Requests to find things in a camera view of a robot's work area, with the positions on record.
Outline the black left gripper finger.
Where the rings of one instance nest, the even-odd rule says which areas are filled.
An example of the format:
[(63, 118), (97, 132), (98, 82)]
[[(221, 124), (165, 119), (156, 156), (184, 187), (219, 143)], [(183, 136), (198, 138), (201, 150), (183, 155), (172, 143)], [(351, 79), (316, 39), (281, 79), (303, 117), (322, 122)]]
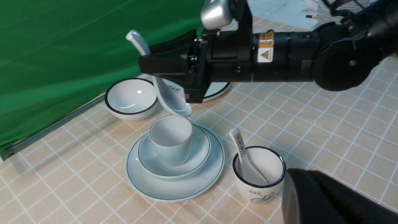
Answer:
[(317, 170), (287, 169), (282, 197), (286, 224), (396, 224), (389, 210)]

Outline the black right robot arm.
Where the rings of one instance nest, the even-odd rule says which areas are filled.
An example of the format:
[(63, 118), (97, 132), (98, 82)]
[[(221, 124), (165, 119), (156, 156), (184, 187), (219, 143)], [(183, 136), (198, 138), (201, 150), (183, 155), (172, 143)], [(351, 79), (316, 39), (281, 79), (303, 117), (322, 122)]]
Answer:
[(378, 0), (359, 13), (327, 4), (340, 24), (312, 31), (253, 34), (246, 0), (207, 0), (204, 30), (149, 47), (140, 70), (184, 88), (187, 103), (201, 103), (215, 82), (315, 82), (327, 91), (362, 84), (384, 58), (397, 53), (397, 1)]

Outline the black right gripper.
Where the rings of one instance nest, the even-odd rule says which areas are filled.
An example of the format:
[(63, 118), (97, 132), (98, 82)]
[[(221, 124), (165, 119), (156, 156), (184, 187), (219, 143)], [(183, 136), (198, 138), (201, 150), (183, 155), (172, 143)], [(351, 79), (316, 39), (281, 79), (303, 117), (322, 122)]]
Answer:
[[(198, 41), (191, 29), (174, 39), (153, 44), (138, 58), (143, 73), (184, 86), (187, 103), (201, 103), (211, 82), (236, 82), (249, 77), (253, 61), (252, 13), (246, 0), (229, 0), (232, 22), (206, 30)], [(195, 52), (198, 62), (191, 66)]]

